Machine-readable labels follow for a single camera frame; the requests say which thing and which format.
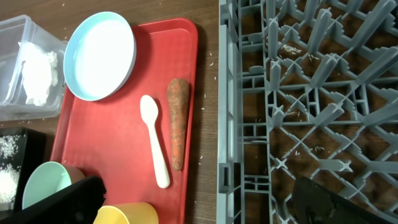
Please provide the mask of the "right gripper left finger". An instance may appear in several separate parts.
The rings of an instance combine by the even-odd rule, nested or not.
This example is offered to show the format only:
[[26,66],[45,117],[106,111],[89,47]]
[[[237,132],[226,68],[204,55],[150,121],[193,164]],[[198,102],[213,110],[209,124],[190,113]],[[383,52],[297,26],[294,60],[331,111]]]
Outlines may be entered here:
[[105,201],[102,178],[91,175],[1,220],[1,224],[92,224]]

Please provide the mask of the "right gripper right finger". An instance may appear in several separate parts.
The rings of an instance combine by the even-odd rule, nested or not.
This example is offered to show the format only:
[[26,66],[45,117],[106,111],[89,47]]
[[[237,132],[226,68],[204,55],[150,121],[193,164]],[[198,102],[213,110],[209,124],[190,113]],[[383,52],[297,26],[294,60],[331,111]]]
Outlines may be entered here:
[[295,180],[292,200],[300,224],[397,223],[397,218],[371,213],[306,177]]

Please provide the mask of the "mint green bowl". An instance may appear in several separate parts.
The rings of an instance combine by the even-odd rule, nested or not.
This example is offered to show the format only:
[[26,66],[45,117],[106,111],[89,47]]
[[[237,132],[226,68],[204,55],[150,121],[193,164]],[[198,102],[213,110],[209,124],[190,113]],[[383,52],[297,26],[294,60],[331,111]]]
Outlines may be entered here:
[[54,161],[44,162],[30,175],[22,196],[22,208],[25,209],[54,193],[85,178],[76,167]]

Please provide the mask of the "white rice pile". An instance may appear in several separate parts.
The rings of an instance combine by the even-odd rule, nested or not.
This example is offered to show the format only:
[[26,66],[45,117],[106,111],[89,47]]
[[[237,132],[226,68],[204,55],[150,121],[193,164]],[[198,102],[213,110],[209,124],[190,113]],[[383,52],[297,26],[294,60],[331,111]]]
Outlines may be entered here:
[[21,165],[17,161],[21,135],[1,137],[1,211],[14,208]]

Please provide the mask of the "white plastic spoon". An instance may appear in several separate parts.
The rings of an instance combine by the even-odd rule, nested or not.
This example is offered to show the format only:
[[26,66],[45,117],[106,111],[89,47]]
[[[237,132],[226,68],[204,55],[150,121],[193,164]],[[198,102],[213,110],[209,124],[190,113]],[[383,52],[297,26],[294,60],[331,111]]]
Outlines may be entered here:
[[139,106],[141,118],[149,132],[156,182],[160,188],[166,189],[170,185],[170,177],[155,128],[159,109],[155,100],[149,95],[141,97]]

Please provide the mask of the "white tissue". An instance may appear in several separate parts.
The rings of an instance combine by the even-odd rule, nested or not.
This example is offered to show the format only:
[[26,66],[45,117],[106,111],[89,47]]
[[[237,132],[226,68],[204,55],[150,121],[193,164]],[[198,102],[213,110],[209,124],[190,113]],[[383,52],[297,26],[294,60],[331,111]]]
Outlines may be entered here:
[[50,88],[58,83],[57,53],[45,52],[32,42],[19,42],[22,60],[22,86],[27,105],[43,106],[50,95]]

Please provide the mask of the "orange carrot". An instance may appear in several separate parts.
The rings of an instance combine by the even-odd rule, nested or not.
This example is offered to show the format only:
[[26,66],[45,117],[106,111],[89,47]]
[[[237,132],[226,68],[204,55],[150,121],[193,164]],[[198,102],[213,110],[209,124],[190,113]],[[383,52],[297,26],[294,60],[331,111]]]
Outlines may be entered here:
[[174,78],[167,87],[167,96],[170,111],[172,166],[175,170],[181,170],[185,153],[190,99],[190,86],[188,82],[181,78]]

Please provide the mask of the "large light blue plate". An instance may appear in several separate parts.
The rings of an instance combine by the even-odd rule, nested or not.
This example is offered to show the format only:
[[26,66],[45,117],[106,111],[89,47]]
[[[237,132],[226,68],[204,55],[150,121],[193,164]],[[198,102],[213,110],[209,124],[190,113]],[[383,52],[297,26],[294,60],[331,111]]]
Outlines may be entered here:
[[79,99],[98,101],[116,93],[136,61],[136,38],[128,21],[104,11],[85,19],[68,41],[63,73]]

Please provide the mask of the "black waste tray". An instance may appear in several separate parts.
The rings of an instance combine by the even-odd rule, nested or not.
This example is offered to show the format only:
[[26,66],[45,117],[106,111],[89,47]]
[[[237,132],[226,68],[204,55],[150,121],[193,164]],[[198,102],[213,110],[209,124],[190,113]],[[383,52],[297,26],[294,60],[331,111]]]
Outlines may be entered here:
[[7,135],[21,135],[17,161],[21,165],[21,173],[17,185],[16,201],[11,210],[1,211],[4,219],[22,210],[22,196],[25,185],[33,171],[42,163],[45,151],[46,134],[25,127],[2,128],[1,137]]

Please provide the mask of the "grey dishwasher rack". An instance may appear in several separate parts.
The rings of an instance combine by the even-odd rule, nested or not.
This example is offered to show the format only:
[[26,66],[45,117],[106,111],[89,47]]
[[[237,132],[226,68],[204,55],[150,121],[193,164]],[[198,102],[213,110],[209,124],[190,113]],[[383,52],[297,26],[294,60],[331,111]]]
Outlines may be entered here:
[[397,1],[221,0],[218,223],[298,223],[307,177],[397,222]]

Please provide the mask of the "clear plastic waste bin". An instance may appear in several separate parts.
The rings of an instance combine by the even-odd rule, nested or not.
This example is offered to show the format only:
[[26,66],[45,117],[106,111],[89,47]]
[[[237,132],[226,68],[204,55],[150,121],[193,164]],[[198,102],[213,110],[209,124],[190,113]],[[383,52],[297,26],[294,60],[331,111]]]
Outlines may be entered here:
[[[32,42],[45,52],[57,53],[58,83],[50,88],[43,106],[27,105],[22,86],[22,60],[19,42]],[[34,23],[27,15],[1,21],[1,121],[56,117],[60,113],[65,81],[63,59],[67,43]]]

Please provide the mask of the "yellow plastic cup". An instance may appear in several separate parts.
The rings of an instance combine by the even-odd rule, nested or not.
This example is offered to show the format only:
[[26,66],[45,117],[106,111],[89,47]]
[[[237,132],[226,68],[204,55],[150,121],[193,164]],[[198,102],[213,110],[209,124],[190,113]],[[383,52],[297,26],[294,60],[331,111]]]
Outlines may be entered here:
[[155,208],[146,202],[102,206],[93,224],[159,224]]

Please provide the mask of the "red serving tray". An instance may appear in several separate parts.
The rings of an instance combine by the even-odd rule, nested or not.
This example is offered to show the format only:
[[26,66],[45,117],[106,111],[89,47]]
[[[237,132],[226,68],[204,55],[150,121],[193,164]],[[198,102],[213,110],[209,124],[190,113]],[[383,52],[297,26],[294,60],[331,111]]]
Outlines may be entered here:
[[52,149],[53,161],[98,175],[106,204],[151,204],[161,223],[183,223],[188,167],[169,169],[170,186],[158,187],[140,99],[149,95],[159,109],[156,130],[166,163],[172,161],[168,84],[174,78],[195,84],[198,31],[185,18],[134,26],[137,57],[131,76],[115,94],[83,101],[66,91]]

